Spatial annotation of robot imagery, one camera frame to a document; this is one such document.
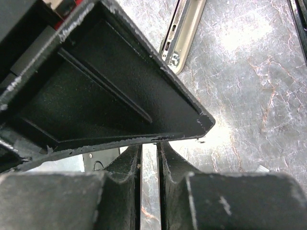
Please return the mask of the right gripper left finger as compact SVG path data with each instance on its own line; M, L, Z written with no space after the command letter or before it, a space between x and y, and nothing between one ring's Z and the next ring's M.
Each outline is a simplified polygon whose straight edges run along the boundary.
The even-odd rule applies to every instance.
M130 146L101 171L1 175L1 229L138 230L141 156Z

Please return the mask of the silver and black stapler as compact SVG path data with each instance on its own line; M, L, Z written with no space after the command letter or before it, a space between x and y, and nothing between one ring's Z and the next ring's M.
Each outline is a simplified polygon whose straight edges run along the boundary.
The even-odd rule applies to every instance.
M159 53L175 73L186 63L206 0L177 0Z

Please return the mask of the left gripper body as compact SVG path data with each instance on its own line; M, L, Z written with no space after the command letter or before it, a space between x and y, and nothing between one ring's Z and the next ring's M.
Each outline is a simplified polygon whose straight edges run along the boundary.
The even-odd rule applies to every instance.
M0 126L27 142L79 147L91 127L90 82L65 57L75 35L60 40L38 0L0 3Z

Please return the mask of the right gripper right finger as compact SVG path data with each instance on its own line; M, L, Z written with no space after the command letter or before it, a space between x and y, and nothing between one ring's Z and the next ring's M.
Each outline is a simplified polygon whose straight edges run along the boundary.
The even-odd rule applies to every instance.
M281 173L205 173L157 144L164 230L304 230L307 200Z

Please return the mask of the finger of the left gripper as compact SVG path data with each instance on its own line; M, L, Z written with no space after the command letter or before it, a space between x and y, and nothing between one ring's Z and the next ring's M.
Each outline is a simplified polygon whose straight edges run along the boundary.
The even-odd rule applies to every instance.
M65 59L90 82L91 96L88 137L63 150L198 138L214 126L114 0L84 0L60 27L62 42L78 38L72 51L80 59Z

